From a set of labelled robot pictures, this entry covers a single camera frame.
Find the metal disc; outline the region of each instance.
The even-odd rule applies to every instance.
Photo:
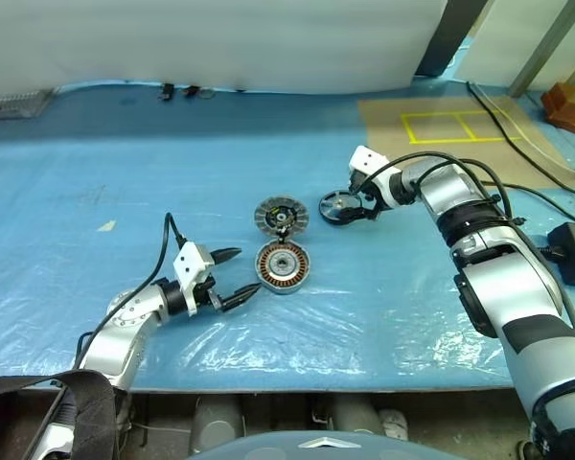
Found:
[[[289,196],[274,196],[260,203],[254,220],[267,235],[288,231],[290,235],[302,233],[309,223],[309,211],[303,203]]]
[[[291,241],[272,241],[256,257],[256,273],[262,283],[277,294],[294,292],[309,276],[309,254]]]
[[[362,207],[362,200],[347,190],[336,190],[324,196],[319,201],[319,214],[332,225],[342,225],[350,220],[341,218],[341,211]]]

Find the black power adapter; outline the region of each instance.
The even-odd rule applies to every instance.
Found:
[[[540,251],[558,265],[563,281],[575,285],[575,223],[564,223],[547,235],[549,246]]]

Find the black strap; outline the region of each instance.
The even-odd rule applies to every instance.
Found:
[[[50,377],[0,377],[0,395],[45,380],[60,380],[75,395],[77,418],[72,460],[110,460],[115,445],[115,400],[106,377],[87,370]]]

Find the blue plastic sheet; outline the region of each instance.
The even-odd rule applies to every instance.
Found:
[[[463,94],[455,88],[447,91]],[[79,335],[152,269],[166,211],[190,240],[242,248],[215,268],[219,294],[255,282],[268,236],[254,209],[289,195],[310,210],[295,238],[310,254],[306,284],[287,296],[262,289],[226,314],[176,317],[150,339],[136,388],[511,384],[500,344],[479,335],[460,305],[448,249],[422,205],[342,228],[317,215],[366,142],[357,97],[161,104],[155,95],[94,88],[59,97],[39,119],[0,123],[0,375],[71,366]],[[575,212],[575,197],[549,194]],[[511,197],[536,243],[564,221],[532,197]],[[169,278],[175,254],[173,246],[161,273]]]

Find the brown cardboard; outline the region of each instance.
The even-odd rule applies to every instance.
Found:
[[[493,100],[540,149],[566,164],[513,100],[508,97]],[[471,98],[362,100],[358,108],[366,125],[368,147],[388,158],[397,158],[419,150],[440,150],[459,158],[481,160],[490,165],[504,182],[534,188],[558,187],[513,150],[502,138],[502,133],[490,116]],[[504,121],[503,125],[510,136],[515,138],[516,144],[533,160],[563,182],[575,186],[575,174],[562,170],[542,157],[521,139],[510,123]],[[477,171],[477,175],[487,179],[484,172]]]

